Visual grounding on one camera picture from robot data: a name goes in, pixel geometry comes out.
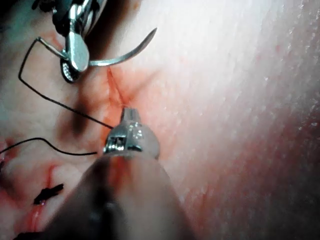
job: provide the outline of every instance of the metal instrument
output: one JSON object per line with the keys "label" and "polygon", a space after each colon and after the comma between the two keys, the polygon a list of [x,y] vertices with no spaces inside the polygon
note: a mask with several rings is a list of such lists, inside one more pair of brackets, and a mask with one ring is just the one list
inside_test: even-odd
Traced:
{"label": "metal instrument", "polygon": [[129,107],[122,110],[120,124],[108,134],[103,152],[107,154],[127,150],[144,152],[155,159],[158,159],[160,154],[156,135],[147,125],[141,123],[138,110]]}
{"label": "metal instrument", "polygon": [[60,70],[68,83],[74,83],[88,67],[105,67],[127,61],[138,55],[150,43],[157,29],[153,29],[146,38],[130,52],[112,59],[90,60],[85,36],[97,23],[107,0],[36,0],[32,5],[48,12],[52,10],[52,21],[56,31],[65,37],[62,51],[40,38],[40,42],[60,58]]}

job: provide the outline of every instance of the skin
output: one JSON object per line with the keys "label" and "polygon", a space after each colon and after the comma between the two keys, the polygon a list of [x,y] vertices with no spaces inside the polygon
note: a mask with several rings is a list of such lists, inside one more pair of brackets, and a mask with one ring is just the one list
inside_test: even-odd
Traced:
{"label": "skin", "polygon": [[[64,151],[101,153],[108,128],[18,80],[37,36],[64,45],[50,14],[32,11],[32,2],[19,1],[1,21],[1,146],[44,137]],[[318,237],[320,2],[123,0],[110,7],[87,39],[91,58],[124,54],[158,27],[141,54],[70,85],[59,60],[37,45],[23,79],[112,126],[123,106],[138,108],[200,239]],[[2,157],[0,233],[12,239],[41,231],[98,156],[30,142]],[[61,183],[64,190],[35,209],[41,189]]]}

